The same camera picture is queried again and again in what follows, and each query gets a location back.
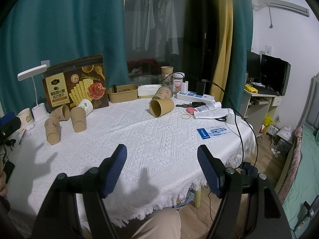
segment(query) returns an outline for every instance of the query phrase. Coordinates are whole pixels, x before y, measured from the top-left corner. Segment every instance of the computer monitor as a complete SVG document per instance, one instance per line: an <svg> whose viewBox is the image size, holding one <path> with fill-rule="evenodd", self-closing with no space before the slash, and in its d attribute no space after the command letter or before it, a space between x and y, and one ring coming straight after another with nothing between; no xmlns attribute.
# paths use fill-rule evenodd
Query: computer monitor
<svg viewBox="0 0 319 239"><path fill-rule="evenodd" d="M262 84L285 95L290 74L290 64L280 58L262 55L260 71Z"/></svg>
<svg viewBox="0 0 319 239"><path fill-rule="evenodd" d="M260 55L247 50L247 72L249 78L260 79Z"/></svg>

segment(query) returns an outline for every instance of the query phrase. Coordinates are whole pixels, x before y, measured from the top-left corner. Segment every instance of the screw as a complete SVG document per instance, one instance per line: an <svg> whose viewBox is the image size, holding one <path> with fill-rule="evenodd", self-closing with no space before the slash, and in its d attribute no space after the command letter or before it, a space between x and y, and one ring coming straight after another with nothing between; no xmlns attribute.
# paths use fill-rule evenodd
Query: screw
<svg viewBox="0 0 319 239"><path fill-rule="evenodd" d="M264 173L260 173L259 178L261 178L262 180L265 180L267 179L267 175L265 175Z"/></svg>
<svg viewBox="0 0 319 239"><path fill-rule="evenodd" d="M235 170L234 170L234 168L227 167L227 168L226 168L226 172L229 173L229 174L234 174L234 173L235 173Z"/></svg>
<svg viewBox="0 0 319 239"><path fill-rule="evenodd" d="M66 174L65 174L65 173L60 173L57 178L58 178L59 180L63 180L65 177L66 177Z"/></svg>
<svg viewBox="0 0 319 239"><path fill-rule="evenodd" d="M92 168L90 169L90 173L92 173L92 174L98 173L98 168L97 168L97 167L92 167Z"/></svg>

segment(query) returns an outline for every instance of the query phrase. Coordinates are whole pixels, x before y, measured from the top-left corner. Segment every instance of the white desk lamp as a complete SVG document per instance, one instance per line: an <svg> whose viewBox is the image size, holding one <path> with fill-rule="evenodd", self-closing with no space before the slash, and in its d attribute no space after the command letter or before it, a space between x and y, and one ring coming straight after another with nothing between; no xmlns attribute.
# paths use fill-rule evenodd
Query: white desk lamp
<svg viewBox="0 0 319 239"><path fill-rule="evenodd" d="M22 80L27 79L29 77L32 78L34 91L35 91L35 99L37 102L37 105L32 108L32 113L34 116L34 121L37 125L43 123L47 118L50 117L50 114L47 112L47 109L45 108L44 103L38 104L37 90L35 88L35 83L34 83L34 79L33 79L34 75L37 75L37 74L45 72L45 71L47 71L47 65L41 65L41 66L31 68L29 70L26 70L26 71L18 74L19 81L22 81Z"/></svg>

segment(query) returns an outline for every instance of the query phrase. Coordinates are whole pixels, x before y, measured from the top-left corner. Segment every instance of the textured tablecloth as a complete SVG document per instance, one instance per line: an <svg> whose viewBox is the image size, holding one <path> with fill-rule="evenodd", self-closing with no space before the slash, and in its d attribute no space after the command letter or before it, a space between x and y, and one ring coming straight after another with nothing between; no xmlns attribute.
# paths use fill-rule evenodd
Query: textured tablecloth
<svg viewBox="0 0 319 239"><path fill-rule="evenodd" d="M183 101L173 99L175 104ZM111 156L118 144L127 147L127 160L114 189L105 200L110 219L122 226L154 209L170 207L189 187L206 184L197 161L197 147L205 144L214 157L232 167L240 164L242 149L236 126L233 132L203 140L197 128L219 126L211 119L182 119L184 108L160 117L149 113L150 99L110 104L87 116L87 129L74 132L71 120L60 122L61 141L50 145L44 125L36 125L31 136L9 154L15 169L9 180L8 200L14 212L34 219L55 177L83 174ZM240 124L245 156L255 149L254 135ZM78 196L79 217L87 225L83 201Z"/></svg>

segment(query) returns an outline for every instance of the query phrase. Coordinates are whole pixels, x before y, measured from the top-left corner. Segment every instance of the plastic bag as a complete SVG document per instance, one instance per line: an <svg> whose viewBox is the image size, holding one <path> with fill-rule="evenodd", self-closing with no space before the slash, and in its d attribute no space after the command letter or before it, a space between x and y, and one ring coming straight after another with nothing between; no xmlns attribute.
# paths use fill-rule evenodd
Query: plastic bag
<svg viewBox="0 0 319 239"><path fill-rule="evenodd" d="M265 117L265 119L264 119L264 121L263 121L263 125L265 126L263 129L261 129L260 131L259 131L259 133L261 133L261 134L265 134L266 133L266 131L267 131L267 128L270 126L270 125L272 125L274 123L274 121L272 120L272 117L270 117L270 115L267 113L267 115L266 115L266 117Z"/></svg>

